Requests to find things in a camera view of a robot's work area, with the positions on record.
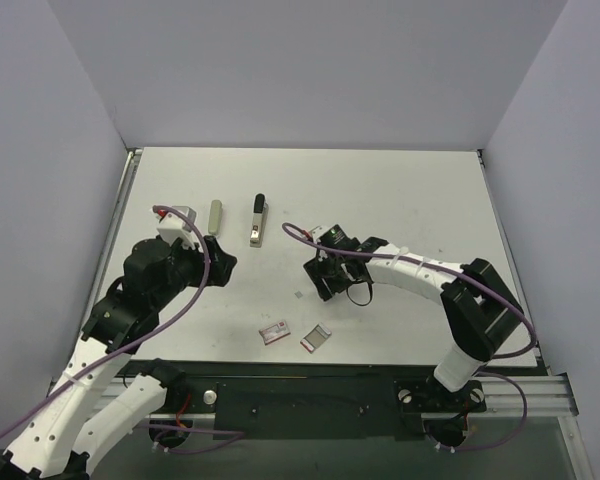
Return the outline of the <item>beige stapler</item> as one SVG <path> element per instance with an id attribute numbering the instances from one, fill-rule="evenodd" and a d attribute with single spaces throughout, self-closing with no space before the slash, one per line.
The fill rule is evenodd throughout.
<path id="1" fill-rule="evenodd" d="M 207 230 L 211 236 L 218 236 L 222 226 L 223 203 L 219 199 L 211 201 L 208 215 Z"/>

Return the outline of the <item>staple box tray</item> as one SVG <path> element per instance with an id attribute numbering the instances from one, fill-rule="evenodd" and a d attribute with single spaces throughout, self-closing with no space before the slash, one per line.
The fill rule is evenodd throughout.
<path id="1" fill-rule="evenodd" d="M 309 353 L 314 353 L 331 336 L 332 332 L 326 326 L 317 324 L 307 335 L 302 338 L 300 345 Z"/>

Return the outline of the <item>grey black stapler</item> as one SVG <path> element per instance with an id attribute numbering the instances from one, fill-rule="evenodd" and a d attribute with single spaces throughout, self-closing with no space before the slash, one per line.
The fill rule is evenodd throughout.
<path id="1" fill-rule="evenodd" d="M 267 213 L 268 204 L 266 196 L 263 193 L 256 194 L 254 197 L 253 216 L 249 238 L 249 245 L 253 248 L 260 248 L 262 245 Z"/>

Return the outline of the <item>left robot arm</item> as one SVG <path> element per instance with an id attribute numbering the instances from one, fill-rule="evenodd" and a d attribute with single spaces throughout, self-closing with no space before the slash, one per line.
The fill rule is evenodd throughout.
<path id="1" fill-rule="evenodd" d="M 236 264 L 212 236 L 138 242 L 122 276 L 94 305 L 62 379 L 44 405 L 21 421 L 20 435 L 0 449 L 0 479 L 86 479 L 97 455 L 145 415 L 180 408 L 186 397 L 182 373 L 156 361 L 130 393 L 92 413 L 111 380 L 158 330 L 161 311 L 189 287 L 226 286 Z"/>

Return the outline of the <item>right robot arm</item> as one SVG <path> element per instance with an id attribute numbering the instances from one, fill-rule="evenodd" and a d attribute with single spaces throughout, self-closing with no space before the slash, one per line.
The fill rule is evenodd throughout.
<path id="1" fill-rule="evenodd" d="M 440 306 L 453 343 L 427 383 L 429 402 L 448 409 L 475 373 L 498 356 L 522 323 L 522 308 L 493 265 L 429 259 L 384 239 L 359 241 L 339 225 L 304 231 L 316 246 L 303 268 L 318 296 L 328 301 L 356 284 L 392 286 Z"/>

